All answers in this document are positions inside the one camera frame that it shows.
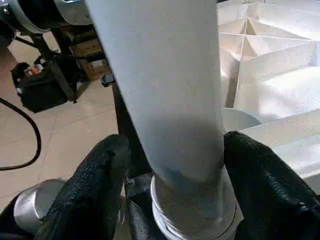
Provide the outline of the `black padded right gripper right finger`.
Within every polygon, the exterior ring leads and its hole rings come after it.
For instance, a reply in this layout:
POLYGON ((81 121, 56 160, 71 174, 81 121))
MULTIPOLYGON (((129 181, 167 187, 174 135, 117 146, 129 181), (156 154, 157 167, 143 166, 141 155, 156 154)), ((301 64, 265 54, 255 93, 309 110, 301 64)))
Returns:
POLYGON ((224 163, 244 219, 237 240, 318 240, 320 198, 268 146, 224 135, 224 163))

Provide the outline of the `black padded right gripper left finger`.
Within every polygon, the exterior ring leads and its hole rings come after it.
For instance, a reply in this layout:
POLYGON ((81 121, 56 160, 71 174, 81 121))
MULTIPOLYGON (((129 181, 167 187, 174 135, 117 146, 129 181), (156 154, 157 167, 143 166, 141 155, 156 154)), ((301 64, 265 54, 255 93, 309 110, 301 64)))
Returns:
POLYGON ((61 188, 35 239, 112 240, 130 154, 124 136, 98 142, 61 188))

